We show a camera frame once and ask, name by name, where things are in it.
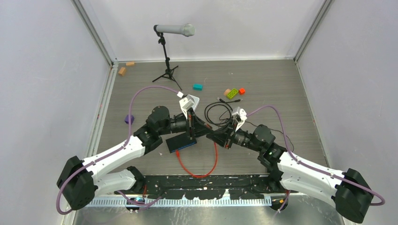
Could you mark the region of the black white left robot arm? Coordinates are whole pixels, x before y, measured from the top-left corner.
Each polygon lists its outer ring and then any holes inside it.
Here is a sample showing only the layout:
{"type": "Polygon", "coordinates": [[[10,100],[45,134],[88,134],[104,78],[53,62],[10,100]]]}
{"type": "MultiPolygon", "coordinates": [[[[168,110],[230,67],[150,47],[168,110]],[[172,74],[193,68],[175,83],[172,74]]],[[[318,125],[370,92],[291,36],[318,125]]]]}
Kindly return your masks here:
{"type": "Polygon", "coordinates": [[[144,178],[135,167],[118,173],[118,166],[139,158],[159,147],[162,135],[182,133],[189,140],[211,133],[212,127],[197,117],[193,108],[171,117],[165,106],[155,107],[145,124],[120,144],[92,157],[69,158],[56,182],[58,213],[66,215],[90,203],[94,197],[119,190],[139,194],[144,178]]]}

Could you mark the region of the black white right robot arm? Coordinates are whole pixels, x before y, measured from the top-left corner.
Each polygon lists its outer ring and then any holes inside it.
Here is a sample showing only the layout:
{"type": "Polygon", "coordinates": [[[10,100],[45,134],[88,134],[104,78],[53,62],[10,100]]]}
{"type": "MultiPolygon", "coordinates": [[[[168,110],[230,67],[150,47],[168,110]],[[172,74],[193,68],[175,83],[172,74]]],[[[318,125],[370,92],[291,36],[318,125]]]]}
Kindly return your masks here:
{"type": "Polygon", "coordinates": [[[237,122],[232,122],[206,137],[226,149],[236,144],[258,152],[258,160],[268,170],[268,187],[273,192],[301,192],[331,205],[344,218],[363,223],[374,195],[358,171],[327,168],[288,152],[274,142],[275,136],[265,125],[258,125],[253,133],[236,127],[237,122]]]}

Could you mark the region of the black network switch blue ports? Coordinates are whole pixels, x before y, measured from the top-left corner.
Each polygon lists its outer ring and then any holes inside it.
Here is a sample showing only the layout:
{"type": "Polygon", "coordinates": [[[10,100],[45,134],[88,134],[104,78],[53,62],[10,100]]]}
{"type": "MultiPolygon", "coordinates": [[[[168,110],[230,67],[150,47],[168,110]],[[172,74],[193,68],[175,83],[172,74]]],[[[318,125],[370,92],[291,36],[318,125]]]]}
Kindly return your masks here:
{"type": "Polygon", "coordinates": [[[195,138],[189,138],[186,134],[179,134],[166,140],[166,144],[170,153],[174,153],[177,150],[182,150],[189,146],[195,145],[197,140],[195,138]]]}

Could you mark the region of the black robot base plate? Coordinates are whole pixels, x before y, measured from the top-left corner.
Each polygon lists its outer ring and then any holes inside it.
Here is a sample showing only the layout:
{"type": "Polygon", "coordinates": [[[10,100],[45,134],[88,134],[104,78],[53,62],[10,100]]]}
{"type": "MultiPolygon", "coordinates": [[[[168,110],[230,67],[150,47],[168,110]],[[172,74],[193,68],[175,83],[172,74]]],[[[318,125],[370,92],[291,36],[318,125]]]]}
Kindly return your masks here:
{"type": "Polygon", "coordinates": [[[263,194],[285,196],[287,191],[276,185],[266,174],[210,175],[194,178],[188,175],[147,175],[141,189],[123,190],[125,195],[145,193],[146,197],[156,199],[200,200],[221,199],[229,194],[232,200],[261,199],[263,194]]]}

